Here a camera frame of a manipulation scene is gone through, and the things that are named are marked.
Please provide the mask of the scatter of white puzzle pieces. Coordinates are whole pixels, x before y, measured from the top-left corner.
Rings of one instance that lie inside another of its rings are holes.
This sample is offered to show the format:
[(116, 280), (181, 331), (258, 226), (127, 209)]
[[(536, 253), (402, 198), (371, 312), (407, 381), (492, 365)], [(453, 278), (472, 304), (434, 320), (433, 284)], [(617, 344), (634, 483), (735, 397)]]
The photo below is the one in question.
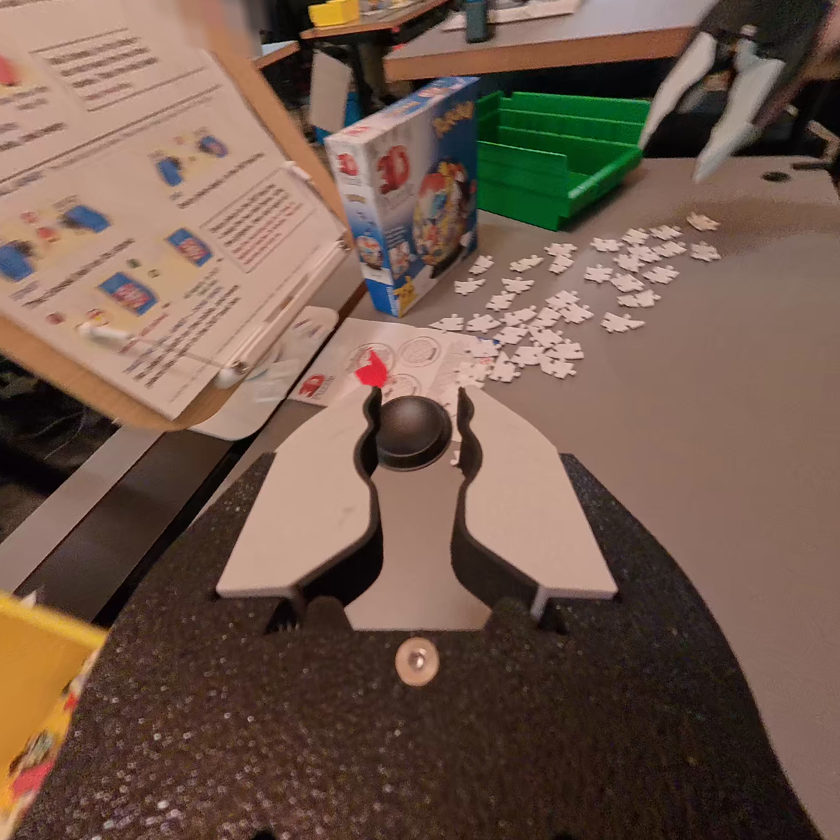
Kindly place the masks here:
[(722, 260), (712, 241), (719, 230), (718, 221), (691, 212), (681, 224), (630, 227), (593, 237), (583, 248), (550, 243), (542, 254), (513, 260), (507, 276), (492, 276), (494, 260), (482, 255), (469, 278), (454, 284), (457, 296), (481, 307), (455, 311), (428, 327), (461, 339), (458, 385), (507, 385), (527, 370), (554, 382), (569, 380), (585, 358), (577, 333), (588, 325), (612, 336), (641, 329), (641, 314), (655, 308), (663, 289), (688, 266)]

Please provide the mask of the black round stand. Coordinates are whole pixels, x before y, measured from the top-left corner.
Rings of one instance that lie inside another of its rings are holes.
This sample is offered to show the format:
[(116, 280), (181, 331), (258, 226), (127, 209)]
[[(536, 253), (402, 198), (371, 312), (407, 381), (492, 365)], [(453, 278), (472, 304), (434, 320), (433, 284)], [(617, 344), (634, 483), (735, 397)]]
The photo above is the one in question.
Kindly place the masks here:
[(452, 421), (439, 403), (405, 395), (384, 403), (375, 436), (379, 466), (395, 472), (424, 469), (447, 451)]

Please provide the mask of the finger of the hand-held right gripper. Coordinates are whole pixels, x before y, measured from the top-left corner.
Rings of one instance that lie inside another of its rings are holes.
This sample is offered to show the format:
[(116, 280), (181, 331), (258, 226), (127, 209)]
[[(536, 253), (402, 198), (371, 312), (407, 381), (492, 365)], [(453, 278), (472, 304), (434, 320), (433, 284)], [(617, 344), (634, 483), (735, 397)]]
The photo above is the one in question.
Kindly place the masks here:
[(762, 57), (754, 40), (741, 38), (734, 52), (726, 107), (698, 155), (692, 180), (703, 182), (724, 162), (754, 140), (754, 122), (776, 88), (784, 62)]
[(701, 31), (694, 37), (657, 89), (637, 143), (640, 150), (646, 149), (659, 125), (688, 90), (708, 74), (717, 52), (718, 42), (708, 33)]

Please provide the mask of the blue puzzle box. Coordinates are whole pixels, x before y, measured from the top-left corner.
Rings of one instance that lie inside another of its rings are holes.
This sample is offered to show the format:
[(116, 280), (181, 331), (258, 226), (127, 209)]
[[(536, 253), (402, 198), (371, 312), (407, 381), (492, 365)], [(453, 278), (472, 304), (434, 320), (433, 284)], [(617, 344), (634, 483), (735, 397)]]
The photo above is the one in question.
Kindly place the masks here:
[(436, 79), (327, 136), (375, 310), (404, 317), (476, 250), (477, 77)]

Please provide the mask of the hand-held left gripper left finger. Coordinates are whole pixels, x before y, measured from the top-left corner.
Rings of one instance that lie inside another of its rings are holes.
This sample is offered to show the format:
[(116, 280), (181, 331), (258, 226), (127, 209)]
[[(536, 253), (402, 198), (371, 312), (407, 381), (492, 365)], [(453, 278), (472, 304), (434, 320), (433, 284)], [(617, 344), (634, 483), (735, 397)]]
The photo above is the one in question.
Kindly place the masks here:
[(382, 391), (358, 387), (275, 450), (216, 584), (224, 599), (320, 596), (348, 605), (376, 580), (382, 522), (372, 476)]

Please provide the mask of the white folded leaflet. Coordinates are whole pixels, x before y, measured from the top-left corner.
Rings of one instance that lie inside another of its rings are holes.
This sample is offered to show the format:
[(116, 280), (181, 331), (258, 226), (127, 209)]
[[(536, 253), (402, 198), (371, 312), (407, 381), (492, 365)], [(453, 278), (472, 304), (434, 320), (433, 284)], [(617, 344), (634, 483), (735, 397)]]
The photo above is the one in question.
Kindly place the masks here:
[(465, 332), (416, 328), (404, 323), (348, 318), (309, 365), (288, 399), (327, 407), (361, 388), (354, 376), (365, 348), (386, 363), (384, 403), (400, 396), (427, 396), (455, 407), (455, 393), (466, 366), (479, 360), (479, 340)]

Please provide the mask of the yellow plastic bin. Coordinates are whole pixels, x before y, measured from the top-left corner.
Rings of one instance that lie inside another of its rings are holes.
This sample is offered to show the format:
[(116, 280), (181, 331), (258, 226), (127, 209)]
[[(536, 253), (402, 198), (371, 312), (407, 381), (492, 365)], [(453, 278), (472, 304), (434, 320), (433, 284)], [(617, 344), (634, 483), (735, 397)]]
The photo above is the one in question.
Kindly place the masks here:
[(35, 595), (2, 592), (1, 789), (6, 765), (85, 661), (97, 660), (107, 637), (105, 629), (37, 605)]

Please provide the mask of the white rounded board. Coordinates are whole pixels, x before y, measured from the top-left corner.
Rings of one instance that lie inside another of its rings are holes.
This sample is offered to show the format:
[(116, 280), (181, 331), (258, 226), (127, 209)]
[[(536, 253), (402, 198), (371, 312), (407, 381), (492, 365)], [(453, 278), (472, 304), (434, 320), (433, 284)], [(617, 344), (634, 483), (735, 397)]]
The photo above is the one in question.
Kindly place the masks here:
[(339, 323), (336, 310), (305, 307), (225, 405), (191, 431), (235, 442), (258, 432), (287, 397)]

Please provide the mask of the heap of printed puzzle pieces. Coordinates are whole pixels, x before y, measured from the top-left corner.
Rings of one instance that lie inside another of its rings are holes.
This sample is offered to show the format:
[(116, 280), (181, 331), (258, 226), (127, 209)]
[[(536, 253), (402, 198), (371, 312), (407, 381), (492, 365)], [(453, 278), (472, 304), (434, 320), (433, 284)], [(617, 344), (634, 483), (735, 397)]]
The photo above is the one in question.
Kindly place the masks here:
[(91, 655), (58, 695), (52, 710), (6, 765), (1, 789), (1, 838), (12, 838), (53, 770), (96, 660)]

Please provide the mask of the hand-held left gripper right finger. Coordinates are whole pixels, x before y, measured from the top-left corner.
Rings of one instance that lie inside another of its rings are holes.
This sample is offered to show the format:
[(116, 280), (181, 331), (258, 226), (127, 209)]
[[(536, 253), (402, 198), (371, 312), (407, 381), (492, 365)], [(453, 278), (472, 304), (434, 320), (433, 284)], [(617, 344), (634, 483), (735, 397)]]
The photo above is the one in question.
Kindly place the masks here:
[(542, 617), (552, 600), (618, 593), (558, 449), (477, 387), (461, 387), (461, 436), (450, 560), (489, 608), (506, 599)]

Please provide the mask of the green plastic bin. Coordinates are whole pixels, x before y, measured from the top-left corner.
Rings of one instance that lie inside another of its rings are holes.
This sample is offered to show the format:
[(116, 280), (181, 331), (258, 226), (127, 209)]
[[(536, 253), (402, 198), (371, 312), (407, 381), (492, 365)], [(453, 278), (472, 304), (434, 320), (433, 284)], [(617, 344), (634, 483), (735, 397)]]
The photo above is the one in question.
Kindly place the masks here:
[(638, 167), (650, 105), (530, 91), (481, 98), (478, 209), (560, 230)]

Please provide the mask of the small yellow box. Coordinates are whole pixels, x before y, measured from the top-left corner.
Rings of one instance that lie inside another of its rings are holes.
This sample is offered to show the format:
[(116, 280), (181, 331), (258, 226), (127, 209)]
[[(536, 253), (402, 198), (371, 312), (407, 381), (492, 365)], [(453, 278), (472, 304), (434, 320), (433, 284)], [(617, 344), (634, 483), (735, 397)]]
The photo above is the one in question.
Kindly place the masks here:
[(336, 28), (354, 25), (361, 19), (359, 1), (325, 1), (308, 6), (314, 28)]

